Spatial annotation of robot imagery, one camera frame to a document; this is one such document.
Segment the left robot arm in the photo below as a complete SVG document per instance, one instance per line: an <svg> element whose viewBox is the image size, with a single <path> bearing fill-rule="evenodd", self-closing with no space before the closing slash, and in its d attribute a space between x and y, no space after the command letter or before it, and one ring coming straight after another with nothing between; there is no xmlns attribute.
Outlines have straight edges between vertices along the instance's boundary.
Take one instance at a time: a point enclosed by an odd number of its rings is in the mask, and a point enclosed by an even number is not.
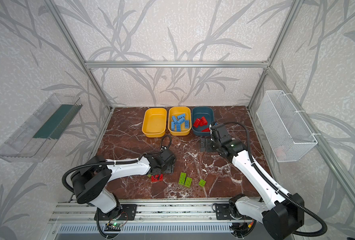
<svg viewBox="0 0 355 240"><path fill-rule="evenodd" d="M169 149L171 144L172 137L165 135L158 151L144 153L135 159L110 160L94 156L84 165L66 171L61 178L62 184L76 196L78 204L97 207L97 217L116 218L123 213L123 208L106 185L124 177L169 173L176 161L175 154Z"/></svg>

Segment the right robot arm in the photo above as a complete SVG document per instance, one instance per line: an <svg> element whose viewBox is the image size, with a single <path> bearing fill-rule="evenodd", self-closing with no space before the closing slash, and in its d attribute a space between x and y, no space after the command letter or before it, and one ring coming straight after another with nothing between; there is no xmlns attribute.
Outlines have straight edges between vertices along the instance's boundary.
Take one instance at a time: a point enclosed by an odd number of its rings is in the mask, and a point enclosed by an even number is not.
<svg viewBox="0 0 355 240"><path fill-rule="evenodd" d="M290 235L315 238L327 233L328 226L317 214L305 207L299 194L291 194L277 183L252 156L248 128L239 123L246 133L246 142L233 138L227 131L228 123L209 125L211 147L221 157L239 169L262 201L239 195L230 199L229 206L236 218L248 216L263 224L275 240Z"/></svg>

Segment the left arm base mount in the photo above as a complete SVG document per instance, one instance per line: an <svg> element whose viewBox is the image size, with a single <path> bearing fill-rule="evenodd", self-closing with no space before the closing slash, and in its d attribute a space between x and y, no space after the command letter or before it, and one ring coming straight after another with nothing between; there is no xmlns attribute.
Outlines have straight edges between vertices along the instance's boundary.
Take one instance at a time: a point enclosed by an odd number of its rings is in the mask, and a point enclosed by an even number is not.
<svg viewBox="0 0 355 240"><path fill-rule="evenodd" d="M103 213L100 209L97 209L97 213L94 216L94 220L99 221L133 221L136 215L136 204L124 204L115 207L108 213Z"/></svg>

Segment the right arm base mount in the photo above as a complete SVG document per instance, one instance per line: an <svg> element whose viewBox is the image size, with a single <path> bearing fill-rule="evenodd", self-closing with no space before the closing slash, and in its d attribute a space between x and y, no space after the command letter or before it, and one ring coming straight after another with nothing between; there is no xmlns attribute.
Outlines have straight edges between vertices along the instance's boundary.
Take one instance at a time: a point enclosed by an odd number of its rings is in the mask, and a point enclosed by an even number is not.
<svg viewBox="0 0 355 240"><path fill-rule="evenodd" d="M215 203L212 205L212 209L215 212L216 219L224 221L240 220L241 217L235 217L230 212L229 204Z"/></svg>

